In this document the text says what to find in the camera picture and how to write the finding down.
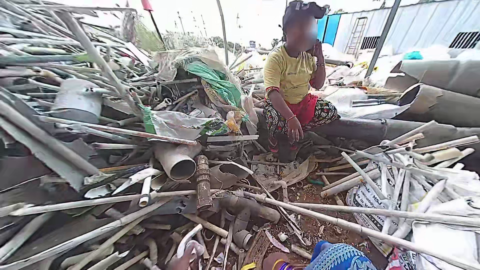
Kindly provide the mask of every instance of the black cap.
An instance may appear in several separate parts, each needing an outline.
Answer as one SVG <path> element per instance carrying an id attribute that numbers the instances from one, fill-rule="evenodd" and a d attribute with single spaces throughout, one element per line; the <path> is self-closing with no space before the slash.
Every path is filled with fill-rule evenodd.
<path id="1" fill-rule="evenodd" d="M 285 15 L 283 15 L 283 27 L 288 23 L 291 18 L 294 16 L 306 16 L 311 15 L 315 19 L 322 19 L 330 6 L 325 5 L 320 7 L 315 2 L 304 3 L 303 1 L 292 1 L 285 8 Z"/>

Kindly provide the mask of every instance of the patterned skirt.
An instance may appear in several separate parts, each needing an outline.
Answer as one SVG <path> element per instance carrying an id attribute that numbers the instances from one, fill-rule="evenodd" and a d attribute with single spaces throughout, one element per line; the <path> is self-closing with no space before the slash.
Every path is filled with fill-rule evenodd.
<path id="1" fill-rule="evenodd" d="M 265 99 L 264 103 L 264 116 L 266 118 L 267 129 L 270 136 L 274 136 L 277 133 L 287 134 L 287 120 L 273 108 L 272 102 L 268 97 Z M 337 110 L 332 103 L 318 98 L 315 104 L 315 114 L 310 122 L 302 125 L 302 130 L 308 130 L 328 124 L 339 118 L 340 115 L 338 115 Z"/>

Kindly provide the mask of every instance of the red fabric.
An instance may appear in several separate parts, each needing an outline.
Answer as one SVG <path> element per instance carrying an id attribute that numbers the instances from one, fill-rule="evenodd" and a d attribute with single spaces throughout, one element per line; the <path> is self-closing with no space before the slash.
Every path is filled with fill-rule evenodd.
<path id="1" fill-rule="evenodd" d="M 315 115 L 315 105 L 317 104 L 317 96 L 307 94 L 299 103 L 290 104 L 287 101 L 287 106 L 292 110 L 293 114 L 297 115 L 300 124 L 304 125 L 310 122 Z"/>
<path id="2" fill-rule="evenodd" d="M 144 7 L 144 10 L 153 11 L 152 5 L 150 5 L 148 0 L 142 0 L 142 6 Z"/>

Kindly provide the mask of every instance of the scrap pile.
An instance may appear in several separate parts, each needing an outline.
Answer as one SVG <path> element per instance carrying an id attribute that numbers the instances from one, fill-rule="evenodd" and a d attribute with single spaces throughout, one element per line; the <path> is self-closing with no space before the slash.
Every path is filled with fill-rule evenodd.
<path id="1" fill-rule="evenodd" d="M 415 148 L 428 123 L 369 147 L 306 132 L 279 162 L 261 143 L 261 72 L 230 71 L 252 54 L 230 67 L 214 49 L 150 57 L 82 23 L 88 8 L 0 0 L 0 12 L 0 269 L 166 269 L 190 246 L 202 269 L 261 268 L 271 245 L 311 258 L 294 214 L 366 234 L 378 247 L 480 269 L 427 247 L 413 223 L 479 226 L 477 213 L 428 208 L 479 195 L 478 175 L 444 169 L 472 152 L 455 147 L 476 136 Z M 357 173 L 328 182 L 351 167 Z M 338 196 L 338 206 L 292 202 L 291 185 L 315 174 L 322 196 L 353 188 L 346 203 L 356 207 Z M 366 193 L 363 201 L 377 205 L 356 203 Z M 355 212 L 359 224 L 308 208 Z M 362 222 L 370 217 L 385 226 Z M 287 231 L 272 235 L 277 223 Z M 414 239 L 404 240 L 412 225 Z"/>

